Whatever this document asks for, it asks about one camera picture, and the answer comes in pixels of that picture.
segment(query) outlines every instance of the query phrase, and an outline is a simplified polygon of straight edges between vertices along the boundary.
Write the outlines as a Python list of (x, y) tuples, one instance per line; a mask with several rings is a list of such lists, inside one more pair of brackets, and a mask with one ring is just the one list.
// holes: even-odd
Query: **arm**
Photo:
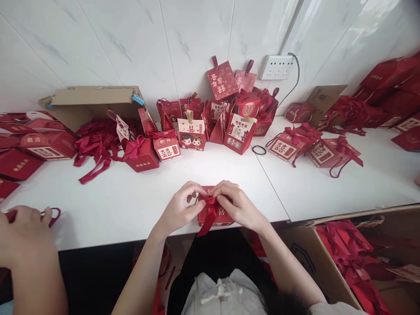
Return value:
[(232, 219), (258, 233), (280, 290), (289, 293), (297, 291), (308, 305), (326, 303), (318, 285), (238, 185), (222, 181), (214, 188), (213, 196), (217, 196)]
[(67, 314), (67, 297), (57, 248), (48, 224), (53, 214), (18, 206), (16, 219), (9, 223), (0, 215), (0, 266), (12, 273), (14, 315)]
[(112, 315), (149, 315), (153, 310), (165, 239), (190, 222), (205, 206), (204, 200), (186, 208), (185, 199), (192, 193), (206, 196), (206, 191), (193, 182), (175, 193), (144, 244), (128, 281), (118, 298)]

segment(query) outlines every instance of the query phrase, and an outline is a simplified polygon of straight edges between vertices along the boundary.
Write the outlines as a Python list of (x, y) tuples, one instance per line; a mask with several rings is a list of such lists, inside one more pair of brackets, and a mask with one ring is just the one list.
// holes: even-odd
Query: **power cord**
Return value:
[(294, 85), (294, 87), (291, 89), (291, 91), (281, 100), (281, 102), (277, 105), (277, 108), (280, 107), (281, 103), (283, 103), (283, 101), (290, 95), (291, 92), (293, 92), (293, 90), (298, 86), (299, 83), (299, 79), (301, 77), (301, 67), (299, 66), (299, 60), (296, 57), (296, 55), (292, 52), (287, 54), (288, 56), (293, 56), (293, 58), (295, 58), (296, 60), (296, 64), (297, 64), (297, 81), (296, 84)]

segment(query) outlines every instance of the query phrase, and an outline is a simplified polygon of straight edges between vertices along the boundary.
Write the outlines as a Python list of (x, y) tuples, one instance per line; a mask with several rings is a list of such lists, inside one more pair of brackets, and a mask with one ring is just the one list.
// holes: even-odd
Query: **dark hair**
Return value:
[(309, 306), (297, 294), (269, 290), (260, 286), (259, 299), (267, 315), (307, 315)]
[(182, 140), (187, 140), (187, 139), (190, 139), (191, 142), (194, 140), (193, 136), (191, 136), (189, 133), (185, 133), (181, 136), (181, 141)]

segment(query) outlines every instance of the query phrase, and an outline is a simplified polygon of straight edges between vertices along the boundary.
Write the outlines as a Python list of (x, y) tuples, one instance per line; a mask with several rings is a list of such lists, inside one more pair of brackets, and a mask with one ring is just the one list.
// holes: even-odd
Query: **cartoon couple illustration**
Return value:
[(194, 148), (191, 149), (202, 150), (201, 148), (199, 148), (200, 145), (203, 143), (203, 139), (200, 136), (192, 136), (189, 133), (185, 133), (181, 136), (181, 141), (183, 143), (182, 147), (184, 149), (187, 149), (189, 145), (192, 144)]

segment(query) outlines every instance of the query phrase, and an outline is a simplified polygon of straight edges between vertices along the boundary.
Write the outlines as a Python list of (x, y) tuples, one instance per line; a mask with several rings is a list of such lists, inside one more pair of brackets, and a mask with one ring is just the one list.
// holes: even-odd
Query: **red ribbon bow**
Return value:
[(197, 237), (206, 235), (210, 231), (210, 228), (213, 226), (214, 220), (217, 217), (217, 212), (216, 212), (216, 206), (218, 205), (217, 197), (206, 196), (204, 197), (204, 200), (206, 201), (208, 205), (211, 205), (211, 207), (204, 221), (203, 226), (201, 227), (200, 231), (197, 234)]
[(127, 142), (124, 158), (128, 156), (128, 158), (130, 159), (138, 159), (140, 156), (140, 149), (143, 143), (144, 143), (143, 135), (138, 135), (136, 141)]

